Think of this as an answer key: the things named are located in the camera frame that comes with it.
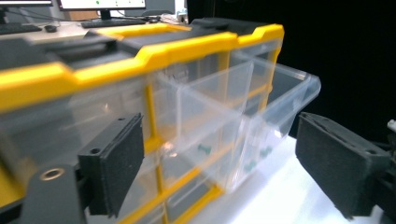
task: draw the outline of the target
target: black background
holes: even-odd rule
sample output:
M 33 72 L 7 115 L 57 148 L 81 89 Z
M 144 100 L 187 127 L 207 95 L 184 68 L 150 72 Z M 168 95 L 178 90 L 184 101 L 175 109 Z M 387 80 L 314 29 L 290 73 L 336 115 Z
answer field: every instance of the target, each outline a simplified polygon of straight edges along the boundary
M 192 2 L 200 2 L 199 7 Z M 316 75 L 322 84 L 319 97 L 304 111 L 333 119 L 370 141 L 387 141 L 387 123 L 396 119 L 396 3 L 191 0 L 188 10 L 193 17 L 282 24 L 278 62 Z M 295 133 L 294 124 L 290 134 Z

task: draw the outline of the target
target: computer monitor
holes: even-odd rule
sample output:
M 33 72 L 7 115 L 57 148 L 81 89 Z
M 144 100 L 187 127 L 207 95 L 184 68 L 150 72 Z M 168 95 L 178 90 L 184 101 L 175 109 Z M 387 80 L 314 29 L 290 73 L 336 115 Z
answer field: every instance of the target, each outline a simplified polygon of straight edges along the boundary
M 110 10 L 145 9 L 146 0 L 58 0 L 61 11 L 100 11 L 102 20 L 110 20 Z
M 51 7 L 51 0 L 0 0 L 0 24 L 6 24 L 8 7 Z

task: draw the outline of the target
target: monitor screen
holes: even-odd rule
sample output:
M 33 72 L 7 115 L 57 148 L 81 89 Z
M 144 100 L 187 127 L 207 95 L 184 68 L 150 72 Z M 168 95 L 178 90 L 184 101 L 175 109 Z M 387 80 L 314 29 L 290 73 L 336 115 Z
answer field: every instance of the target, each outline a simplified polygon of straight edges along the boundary
M 127 10 L 146 8 L 146 0 L 58 0 L 60 10 Z
M 0 0 L 0 7 L 50 7 L 50 0 Z

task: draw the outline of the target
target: storage organizer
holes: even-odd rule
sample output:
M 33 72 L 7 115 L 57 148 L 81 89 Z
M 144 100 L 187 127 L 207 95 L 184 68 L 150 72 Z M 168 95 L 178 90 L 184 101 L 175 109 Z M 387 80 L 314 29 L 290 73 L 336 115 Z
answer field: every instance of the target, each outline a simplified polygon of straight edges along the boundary
M 37 169 L 76 164 L 112 120 L 133 113 L 144 115 L 143 164 L 119 217 L 89 222 L 185 223 L 236 190 L 289 133 L 320 82 L 275 64 L 280 25 L 195 33 L 168 24 L 107 28 L 81 41 L 29 46 L 50 60 L 0 71 L 0 185 L 9 197 L 0 204 L 21 197 L 15 186 L 23 189 Z M 136 49 L 138 38 L 176 34 L 191 36 Z M 74 59 L 74 46 L 93 53 Z

